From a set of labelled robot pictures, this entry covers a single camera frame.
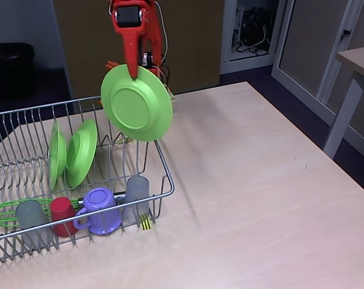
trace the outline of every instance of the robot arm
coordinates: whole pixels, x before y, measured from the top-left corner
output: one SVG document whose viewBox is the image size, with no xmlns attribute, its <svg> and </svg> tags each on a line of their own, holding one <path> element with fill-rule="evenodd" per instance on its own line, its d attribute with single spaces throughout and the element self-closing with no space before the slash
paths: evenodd
<svg viewBox="0 0 364 289">
<path fill-rule="evenodd" d="M 138 75 L 142 65 L 144 49 L 150 43 L 152 65 L 160 66 L 161 33 L 153 0 L 110 0 L 109 13 L 115 31 L 122 35 L 125 58 L 131 78 Z"/>
</svg>

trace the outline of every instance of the cabinet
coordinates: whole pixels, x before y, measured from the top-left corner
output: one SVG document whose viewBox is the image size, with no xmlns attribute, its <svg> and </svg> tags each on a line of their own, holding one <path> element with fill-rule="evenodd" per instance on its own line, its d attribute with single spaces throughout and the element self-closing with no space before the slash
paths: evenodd
<svg viewBox="0 0 364 289">
<path fill-rule="evenodd" d="M 108 1 L 52 2 L 72 98 L 100 95 L 105 63 L 124 62 L 122 40 L 114 32 Z M 224 0 L 158 2 L 168 35 L 166 64 L 172 91 L 216 86 Z"/>
<path fill-rule="evenodd" d="M 364 46 L 364 0 L 288 0 L 272 76 L 331 125 L 352 71 L 335 57 Z M 344 138 L 364 155 L 364 95 Z"/>
<path fill-rule="evenodd" d="M 271 65 L 286 0 L 226 0 L 221 74 Z"/>
</svg>

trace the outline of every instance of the green utensil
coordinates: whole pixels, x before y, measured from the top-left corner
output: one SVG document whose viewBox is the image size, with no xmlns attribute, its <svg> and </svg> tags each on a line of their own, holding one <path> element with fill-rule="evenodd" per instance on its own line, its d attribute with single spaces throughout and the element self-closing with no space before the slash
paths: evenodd
<svg viewBox="0 0 364 289">
<path fill-rule="evenodd" d="M 17 218 L 16 218 L 16 213 L 13 210 L 12 211 L 7 211 L 6 207 L 12 207 L 13 206 L 16 209 L 16 207 L 18 205 L 20 205 L 22 202 L 24 202 L 26 200 L 36 200 L 37 202 L 39 202 L 42 205 L 44 213 L 48 217 L 51 216 L 51 211 L 49 210 L 49 204 L 53 201 L 53 199 L 13 200 L 13 201 L 10 201 L 10 202 L 0 204 L 0 210 L 2 210 L 2 212 L 0 213 L 0 226 L 1 227 L 13 228 L 13 227 L 18 227 L 19 226 L 19 224 L 17 224 L 17 223 L 15 223 L 14 225 L 9 225 L 10 222 L 17 221 Z M 71 204 L 75 209 L 79 208 L 78 200 L 71 200 Z"/>
<path fill-rule="evenodd" d="M 66 177 L 71 187 L 77 187 L 87 176 L 96 151 L 97 126 L 87 119 L 70 139 L 67 149 Z"/>
<path fill-rule="evenodd" d="M 101 87 L 105 114 L 125 135 L 141 141 L 161 138 L 172 121 L 170 95 L 151 71 L 139 67 L 137 79 L 127 65 L 119 65 L 105 76 Z"/>
<path fill-rule="evenodd" d="M 60 132 L 57 120 L 54 121 L 49 142 L 49 184 L 54 189 L 56 181 L 64 172 L 66 163 L 66 138 Z"/>
</svg>

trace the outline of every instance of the wire dish rack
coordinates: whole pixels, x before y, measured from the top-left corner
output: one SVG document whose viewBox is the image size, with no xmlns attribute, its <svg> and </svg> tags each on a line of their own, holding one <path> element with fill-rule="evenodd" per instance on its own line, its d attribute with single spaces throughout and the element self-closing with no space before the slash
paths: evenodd
<svg viewBox="0 0 364 289">
<path fill-rule="evenodd" d="M 125 136 L 113 127 L 99 105 L 100 97 L 84 98 L 75 101 L 60 102 L 22 110 L 0 113 L 0 204 L 22 199 L 55 199 L 66 196 L 69 199 L 79 199 L 91 189 L 108 187 L 117 196 L 117 206 L 82 214 L 57 222 L 29 229 L 18 228 L 17 221 L 10 220 L 0 226 L 0 262 L 7 259 L 23 258 L 25 254 L 32 255 L 34 251 L 58 249 L 61 244 L 71 242 L 73 245 L 79 239 L 89 238 L 92 241 L 100 236 L 93 235 L 88 229 L 78 231 L 76 235 L 67 238 L 48 234 L 54 225 L 64 224 L 75 219 L 93 214 L 101 214 L 118 210 L 122 219 L 119 230 L 137 225 L 127 223 L 122 217 L 122 209 L 128 205 L 150 202 L 149 218 L 156 223 L 162 208 L 162 198 L 174 192 L 174 183 L 167 167 L 158 141 L 142 143 L 127 141 Z M 71 135 L 86 119 L 94 119 L 98 128 L 98 140 L 95 159 L 91 169 L 79 187 L 69 187 L 65 180 L 66 172 L 58 180 L 55 188 L 49 187 L 49 139 L 54 120 L 57 120 L 60 131 L 69 141 Z M 159 166 L 161 169 L 147 169 L 149 166 Z M 150 181 L 150 197 L 123 204 L 125 187 L 128 178 L 143 175 Z M 42 201 L 44 210 L 48 210 L 49 202 Z M 2 217 L 14 218 L 12 212 L 15 206 L 0 208 Z M 24 244 L 22 236 L 31 231 L 36 232 L 43 243 L 41 248 L 30 249 Z M 48 241 L 41 234 L 46 232 Z"/>
</svg>

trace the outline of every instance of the cup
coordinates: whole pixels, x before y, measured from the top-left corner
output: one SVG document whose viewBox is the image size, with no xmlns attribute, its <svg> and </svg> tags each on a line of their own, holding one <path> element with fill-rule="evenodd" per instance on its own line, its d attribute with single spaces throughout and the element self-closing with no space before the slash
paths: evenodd
<svg viewBox="0 0 364 289">
<path fill-rule="evenodd" d="M 143 176 L 132 176 L 127 181 L 125 203 L 135 200 L 142 200 L 150 196 L 150 182 Z M 149 202 L 139 203 L 137 205 L 126 206 L 123 209 L 123 217 L 129 223 L 139 223 L 139 216 L 148 214 L 150 211 Z"/>
<path fill-rule="evenodd" d="M 75 215 L 75 209 L 72 207 L 71 201 L 67 197 L 58 197 L 49 205 L 52 214 L 52 221 L 64 220 Z M 60 237 L 68 237 L 75 234 L 78 230 L 73 226 L 73 222 L 66 222 L 67 229 L 64 224 L 54 226 L 54 232 Z"/>
<path fill-rule="evenodd" d="M 26 200 L 18 205 L 16 217 L 21 229 L 29 229 L 49 223 L 42 206 L 36 200 Z M 24 233 L 22 240 L 30 249 L 39 249 L 48 246 L 53 236 L 52 228 L 47 227 Z"/>
<path fill-rule="evenodd" d="M 95 188 L 84 196 L 84 207 L 77 212 L 76 216 L 99 211 L 100 209 L 116 206 L 114 194 L 108 188 Z M 111 210 L 87 217 L 86 224 L 80 224 L 79 219 L 73 221 L 76 229 L 88 228 L 90 232 L 97 235 L 109 234 L 115 231 L 121 224 L 119 210 Z"/>
</svg>

